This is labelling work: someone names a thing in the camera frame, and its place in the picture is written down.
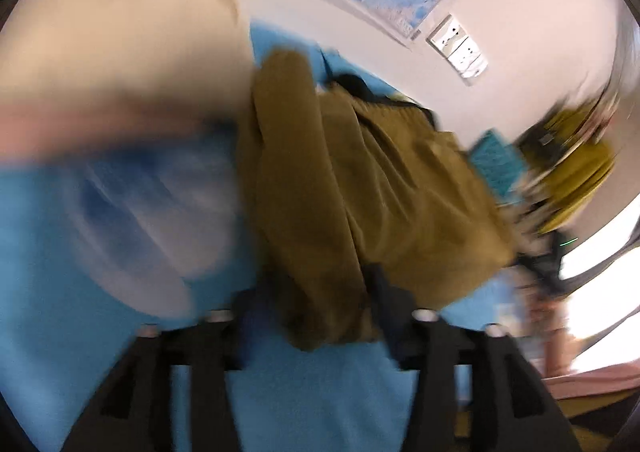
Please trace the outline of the person's hand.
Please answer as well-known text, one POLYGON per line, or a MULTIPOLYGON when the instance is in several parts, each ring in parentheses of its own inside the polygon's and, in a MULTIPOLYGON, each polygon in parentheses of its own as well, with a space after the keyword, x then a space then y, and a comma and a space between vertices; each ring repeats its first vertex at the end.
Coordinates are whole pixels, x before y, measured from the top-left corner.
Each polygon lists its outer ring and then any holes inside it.
POLYGON ((544 377, 568 374, 575 359, 576 339, 568 327, 566 299, 535 290, 525 296, 525 305, 530 330, 541 339, 544 377))

